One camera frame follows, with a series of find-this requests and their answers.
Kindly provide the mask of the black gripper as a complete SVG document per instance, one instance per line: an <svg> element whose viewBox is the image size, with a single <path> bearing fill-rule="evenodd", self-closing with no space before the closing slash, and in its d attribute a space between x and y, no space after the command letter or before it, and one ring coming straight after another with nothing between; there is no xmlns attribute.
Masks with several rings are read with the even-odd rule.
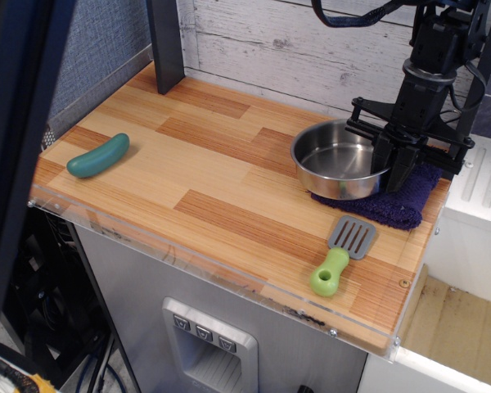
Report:
<svg viewBox="0 0 491 393"><path fill-rule="evenodd" d="M372 141L371 173L390 167L387 193L397 192L421 162L458 173L474 146L441 118L446 98L454 95L457 72L431 74L418 67L404 67L403 72L396 102L356 97L347 120L348 131Z"/></svg>

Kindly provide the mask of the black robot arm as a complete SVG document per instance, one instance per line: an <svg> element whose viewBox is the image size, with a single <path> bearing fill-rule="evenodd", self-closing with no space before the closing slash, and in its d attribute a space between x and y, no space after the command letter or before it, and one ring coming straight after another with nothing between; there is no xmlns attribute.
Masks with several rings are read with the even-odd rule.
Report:
<svg viewBox="0 0 491 393"><path fill-rule="evenodd" d="M443 120L452 101L459 115L481 100L460 105L454 81L466 67L482 85L485 77L473 65L487 39L488 1L426 1L417 6L404 79L393 103L357 97L347 130L372 142L371 172L386 172L385 190L397 192L415 166L426 162L458 174L474 142Z"/></svg>

